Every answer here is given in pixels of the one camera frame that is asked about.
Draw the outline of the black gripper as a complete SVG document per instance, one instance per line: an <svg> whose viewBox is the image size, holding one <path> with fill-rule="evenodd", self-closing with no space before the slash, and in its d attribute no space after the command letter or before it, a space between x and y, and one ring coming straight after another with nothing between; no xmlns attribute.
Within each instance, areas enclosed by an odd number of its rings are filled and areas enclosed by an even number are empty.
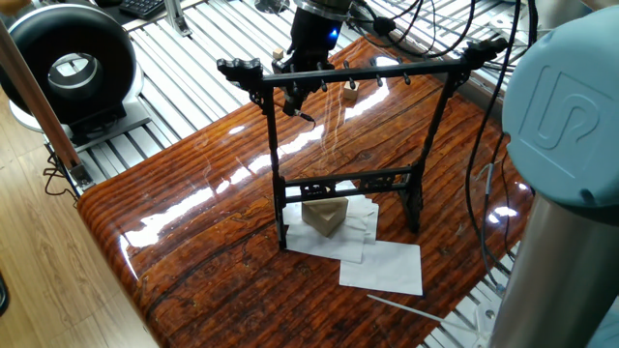
<svg viewBox="0 0 619 348"><path fill-rule="evenodd" d="M332 20L306 10L297 10L291 27L291 46L287 60L273 60L272 68L278 73L300 73L322 71L333 66L328 62L329 52L335 48L339 38L341 22ZM282 111L288 116L295 116L302 108L309 94L318 90L327 92L323 80L307 82L299 86L288 83L280 87L284 92Z"/></svg>

